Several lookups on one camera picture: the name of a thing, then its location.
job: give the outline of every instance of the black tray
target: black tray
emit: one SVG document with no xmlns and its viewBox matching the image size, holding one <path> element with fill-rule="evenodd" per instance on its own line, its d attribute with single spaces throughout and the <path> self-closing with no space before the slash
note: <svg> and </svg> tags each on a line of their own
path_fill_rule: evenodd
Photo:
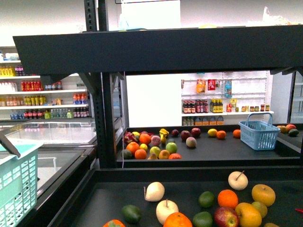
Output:
<svg viewBox="0 0 303 227">
<path fill-rule="evenodd" d="M 157 202 L 144 200 L 143 187 L 154 181 L 165 186 L 163 199 L 174 201 L 179 211 L 190 219 L 203 210 L 212 215 L 217 202 L 209 209 L 198 205 L 199 195 L 207 190 L 215 196 L 230 189 L 228 175 L 235 170 L 245 170 L 249 185 L 237 191 L 239 202 L 253 202 L 251 189 L 263 183 L 276 192 L 276 202 L 268 208 L 262 226 L 273 222 L 281 227 L 302 225 L 303 214 L 295 208 L 303 207 L 303 169 L 300 166 L 261 167 L 205 167 L 205 168 L 134 168 L 104 169 L 89 172 L 77 186 L 48 227 L 100 227 L 111 219 L 122 220 L 127 227 L 161 227 L 155 210 Z M 121 214 L 124 205 L 138 206 L 143 217 L 137 225 L 127 224 Z"/>
<path fill-rule="evenodd" d="M 197 138 L 197 147 L 192 149 L 182 142 L 180 135 L 173 138 L 170 134 L 168 139 L 175 139 L 178 146 L 178 153 L 182 159 L 174 160 L 124 160 L 122 161 L 120 147 L 117 155 L 118 167 L 200 167 L 200 166 L 269 166 L 269 165 L 301 165 L 300 149 L 291 148 L 290 145 L 284 142 L 283 138 L 279 138 L 276 142 L 274 150 L 253 150 L 240 139 L 233 137 L 232 132 L 239 129 L 238 125 L 224 126 L 191 126 L 191 127 L 166 127 L 171 132 L 173 129 L 178 129 L 191 132 L 192 128 L 200 128 L 202 134 Z M 227 132 L 224 140 L 210 138 L 207 134 L 210 128 L 216 128 Z M 130 128 L 128 131 L 147 131 L 154 134 L 159 134 L 160 128 Z M 165 149 L 165 145 L 160 145 L 160 149 Z"/>
</svg>

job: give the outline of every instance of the blue plastic basket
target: blue plastic basket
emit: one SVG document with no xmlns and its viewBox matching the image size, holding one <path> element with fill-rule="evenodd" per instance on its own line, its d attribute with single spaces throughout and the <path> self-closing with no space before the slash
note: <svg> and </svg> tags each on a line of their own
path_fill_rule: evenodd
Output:
<svg viewBox="0 0 303 227">
<path fill-rule="evenodd" d="M 268 122 L 250 121 L 252 115 L 269 114 Z M 239 122 L 241 127 L 241 141 L 254 150 L 273 150 L 280 129 L 273 126 L 273 115 L 270 113 L 251 113 L 247 121 Z"/>
<path fill-rule="evenodd" d="M 15 227 L 37 202 L 37 149 L 42 143 L 14 146 L 20 158 L 0 159 L 0 227 Z M 0 145 L 0 154 L 4 151 Z"/>
</svg>

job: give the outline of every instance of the red apple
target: red apple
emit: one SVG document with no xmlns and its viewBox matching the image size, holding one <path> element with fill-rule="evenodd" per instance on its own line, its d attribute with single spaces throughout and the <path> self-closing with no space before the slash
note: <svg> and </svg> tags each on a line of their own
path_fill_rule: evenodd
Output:
<svg viewBox="0 0 303 227">
<path fill-rule="evenodd" d="M 190 137 L 189 131 L 183 130 L 181 132 L 181 139 L 182 139 L 182 141 L 185 142 L 188 137 Z"/>
<path fill-rule="evenodd" d="M 201 130 L 199 128 L 193 128 L 191 134 L 193 137 L 198 138 L 201 135 Z"/>
<path fill-rule="evenodd" d="M 229 207 L 219 207 L 214 212 L 214 221 L 219 227 L 238 227 L 238 214 Z"/>
<path fill-rule="evenodd" d="M 177 129 L 174 129 L 173 131 L 171 131 L 171 134 L 173 137 L 178 137 L 179 131 Z"/>
</svg>

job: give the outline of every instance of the white wall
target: white wall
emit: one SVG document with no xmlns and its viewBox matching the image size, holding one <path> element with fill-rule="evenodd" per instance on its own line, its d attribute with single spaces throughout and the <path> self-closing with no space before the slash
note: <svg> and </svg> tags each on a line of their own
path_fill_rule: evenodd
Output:
<svg viewBox="0 0 303 227">
<path fill-rule="evenodd" d="M 0 16 L 0 46 L 14 46 L 13 35 L 86 30 L 83 0 L 0 0 Z"/>
</svg>

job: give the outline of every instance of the glass freezer lid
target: glass freezer lid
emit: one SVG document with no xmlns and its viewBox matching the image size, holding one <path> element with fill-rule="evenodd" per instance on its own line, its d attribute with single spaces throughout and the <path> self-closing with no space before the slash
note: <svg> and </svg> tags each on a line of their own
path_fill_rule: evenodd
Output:
<svg viewBox="0 0 303 227">
<path fill-rule="evenodd" d="M 38 140 L 44 144 L 90 144 L 96 139 L 92 121 L 27 122 L 5 130 L 8 139 Z"/>
</svg>

